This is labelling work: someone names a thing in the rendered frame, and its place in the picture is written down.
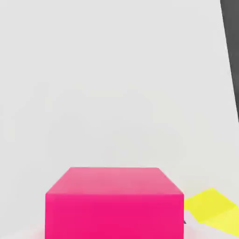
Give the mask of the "small yellow cube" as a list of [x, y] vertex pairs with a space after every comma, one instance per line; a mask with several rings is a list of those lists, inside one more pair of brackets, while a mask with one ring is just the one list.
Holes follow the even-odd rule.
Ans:
[[239, 206], [214, 188], [185, 199], [184, 212], [205, 239], [239, 239]]

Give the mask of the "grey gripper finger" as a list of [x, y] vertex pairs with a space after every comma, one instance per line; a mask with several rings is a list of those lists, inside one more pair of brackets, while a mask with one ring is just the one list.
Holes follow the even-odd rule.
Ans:
[[184, 221], [184, 239], [197, 239], [197, 231], [186, 221]]

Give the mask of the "small pink cube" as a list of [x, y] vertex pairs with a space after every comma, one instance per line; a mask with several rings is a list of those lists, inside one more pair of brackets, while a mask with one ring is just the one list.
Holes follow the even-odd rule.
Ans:
[[72, 167], [45, 195], [45, 239], [183, 239], [184, 195], [158, 168]]

